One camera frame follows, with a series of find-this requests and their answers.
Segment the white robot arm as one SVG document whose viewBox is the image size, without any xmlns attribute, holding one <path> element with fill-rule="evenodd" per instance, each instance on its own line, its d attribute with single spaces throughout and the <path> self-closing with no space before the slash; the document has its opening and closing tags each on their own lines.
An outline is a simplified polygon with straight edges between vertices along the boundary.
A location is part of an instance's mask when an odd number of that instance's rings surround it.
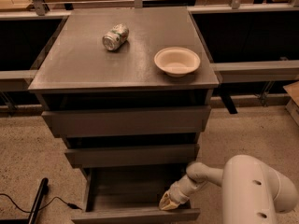
<svg viewBox="0 0 299 224">
<path fill-rule="evenodd" d="M 189 163 L 186 174 L 164 193 L 159 208 L 178 208 L 206 183 L 221 187 L 223 224 L 278 224 L 277 215 L 298 204 L 297 188 L 287 176 L 254 157 L 236 155 L 221 169 Z"/>
</svg>

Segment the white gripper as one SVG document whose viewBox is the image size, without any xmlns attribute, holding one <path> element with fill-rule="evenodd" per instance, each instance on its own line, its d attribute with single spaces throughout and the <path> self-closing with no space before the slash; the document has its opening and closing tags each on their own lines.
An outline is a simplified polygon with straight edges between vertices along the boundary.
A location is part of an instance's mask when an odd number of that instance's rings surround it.
<svg viewBox="0 0 299 224">
<path fill-rule="evenodd" d="M 164 193 L 159 202 L 159 208 L 164 211 L 179 208 L 180 204 L 185 204 L 200 189 L 202 183 L 202 179 L 193 180 L 187 175 L 183 176 L 179 181 L 170 186 L 169 191 Z"/>
</svg>

